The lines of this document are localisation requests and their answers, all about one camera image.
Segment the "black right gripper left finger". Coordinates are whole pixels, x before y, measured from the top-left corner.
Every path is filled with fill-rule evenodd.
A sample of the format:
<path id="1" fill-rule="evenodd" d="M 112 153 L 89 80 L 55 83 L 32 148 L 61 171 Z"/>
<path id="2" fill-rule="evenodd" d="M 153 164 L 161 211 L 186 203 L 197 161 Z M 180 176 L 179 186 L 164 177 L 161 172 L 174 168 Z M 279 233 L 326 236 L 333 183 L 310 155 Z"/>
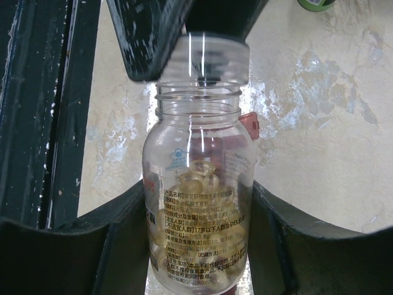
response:
<path id="1" fill-rule="evenodd" d="M 57 229 L 1 219 L 2 294 L 143 294 L 143 183 Z"/>

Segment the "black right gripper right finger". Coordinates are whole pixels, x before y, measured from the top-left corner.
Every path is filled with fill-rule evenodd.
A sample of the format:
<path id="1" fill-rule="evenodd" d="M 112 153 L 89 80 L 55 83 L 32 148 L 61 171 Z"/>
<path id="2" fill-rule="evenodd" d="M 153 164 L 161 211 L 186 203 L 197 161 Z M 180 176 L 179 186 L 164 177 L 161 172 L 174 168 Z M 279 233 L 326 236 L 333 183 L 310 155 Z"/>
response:
<path id="1" fill-rule="evenodd" d="M 255 294 L 392 294 L 392 228 L 334 226 L 258 182 L 248 253 Z"/>

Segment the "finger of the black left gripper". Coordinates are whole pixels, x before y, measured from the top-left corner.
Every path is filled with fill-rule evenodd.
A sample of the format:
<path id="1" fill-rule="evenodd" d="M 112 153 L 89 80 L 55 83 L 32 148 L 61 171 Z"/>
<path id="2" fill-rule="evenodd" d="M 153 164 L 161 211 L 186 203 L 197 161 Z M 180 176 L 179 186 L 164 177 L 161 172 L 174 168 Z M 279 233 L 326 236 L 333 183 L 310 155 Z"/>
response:
<path id="1" fill-rule="evenodd" d="M 185 21 L 188 32 L 245 43 L 268 0 L 197 0 Z"/>
<path id="2" fill-rule="evenodd" d="M 109 0 L 107 5 L 128 78 L 159 80 L 193 1 Z"/>

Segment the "red weekly pill organizer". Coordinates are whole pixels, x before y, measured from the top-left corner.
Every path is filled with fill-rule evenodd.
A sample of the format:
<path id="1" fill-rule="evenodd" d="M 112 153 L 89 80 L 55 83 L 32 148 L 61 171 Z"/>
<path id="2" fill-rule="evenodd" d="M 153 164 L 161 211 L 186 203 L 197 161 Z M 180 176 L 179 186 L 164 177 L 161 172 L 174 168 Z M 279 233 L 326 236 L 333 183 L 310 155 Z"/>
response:
<path id="1" fill-rule="evenodd" d="M 193 128 L 189 161 L 204 161 L 215 166 L 214 173 L 221 181 L 251 182 L 258 138 L 259 122 L 255 112 Z"/>

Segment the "clear pill bottle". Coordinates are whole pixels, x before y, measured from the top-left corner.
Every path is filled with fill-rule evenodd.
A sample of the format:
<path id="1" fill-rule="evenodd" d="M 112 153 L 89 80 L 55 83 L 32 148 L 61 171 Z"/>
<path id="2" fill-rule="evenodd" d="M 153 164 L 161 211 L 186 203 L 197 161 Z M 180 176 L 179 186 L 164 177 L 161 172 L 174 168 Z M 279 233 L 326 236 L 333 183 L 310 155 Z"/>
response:
<path id="1" fill-rule="evenodd" d="M 255 144 L 232 82 L 157 84 L 142 152 L 150 263 L 174 294 L 223 294 L 247 261 Z"/>

